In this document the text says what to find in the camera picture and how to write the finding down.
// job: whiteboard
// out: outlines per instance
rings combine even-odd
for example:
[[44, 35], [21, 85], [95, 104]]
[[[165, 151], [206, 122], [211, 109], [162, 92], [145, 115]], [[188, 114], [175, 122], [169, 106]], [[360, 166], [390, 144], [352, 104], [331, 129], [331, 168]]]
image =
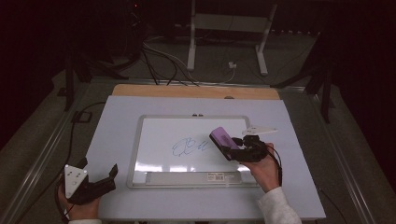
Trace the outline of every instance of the whiteboard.
[[223, 127], [242, 138], [246, 116], [155, 116], [140, 118], [127, 186], [135, 188], [230, 187], [254, 184], [249, 170], [227, 161], [209, 138]]

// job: barcode label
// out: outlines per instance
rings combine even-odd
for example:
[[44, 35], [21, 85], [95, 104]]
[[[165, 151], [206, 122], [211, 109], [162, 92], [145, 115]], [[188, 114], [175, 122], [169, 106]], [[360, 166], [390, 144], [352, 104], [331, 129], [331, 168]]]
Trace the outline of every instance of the barcode label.
[[207, 181], [224, 181], [224, 173], [207, 173]]

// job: hand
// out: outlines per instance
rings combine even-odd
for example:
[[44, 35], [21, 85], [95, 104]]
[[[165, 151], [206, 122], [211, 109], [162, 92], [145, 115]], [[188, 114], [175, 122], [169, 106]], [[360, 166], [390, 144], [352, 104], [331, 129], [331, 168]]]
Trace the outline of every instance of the hand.
[[58, 188], [58, 197], [61, 204], [66, 207], [66, 211], [69, 211], [69, 219], [81, 220], [81, 219], [97, 219], [100, 198], [93, 200], [90, 203], [85, 203], [83, 205], [71, 204], [67, 201], [64, 196], [64, 187], [60, 186]]
[[[268, 146], [268, 151], [274, 155], [274, 144], [267, 143], [266, 145]], [[245, 165], [250, 170], [264, 192], [279, 187], [277, 165], [271, 156], [266, 156], [258, 162], [241, 162], [241, 164]]]

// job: blue marker scribble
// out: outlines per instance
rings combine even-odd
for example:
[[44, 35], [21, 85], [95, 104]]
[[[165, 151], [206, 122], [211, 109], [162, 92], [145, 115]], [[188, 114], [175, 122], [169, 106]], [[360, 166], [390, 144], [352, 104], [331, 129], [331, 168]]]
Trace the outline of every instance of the blue marker scribble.
[[195, 150], [204, 151], [208, 148], [211, 148], [208, 141], [198, 142], [191, 137], [183, 138], [178, 141], [173, 147], [173, 155], [181, 156], [181, 155], [189, 155]]

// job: white sleeve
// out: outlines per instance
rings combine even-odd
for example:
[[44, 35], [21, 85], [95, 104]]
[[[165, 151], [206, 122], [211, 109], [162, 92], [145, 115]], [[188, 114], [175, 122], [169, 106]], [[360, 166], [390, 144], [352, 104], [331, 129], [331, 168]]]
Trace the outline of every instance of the white sleeve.
[[69, 221], [69, 224], [102, 224], [101, 219], [81, 219]]
[[300, 224], [297, 213], [286, 200], [281, 187], [268, 191], [259, 199], [259, 207], [266, 224]]

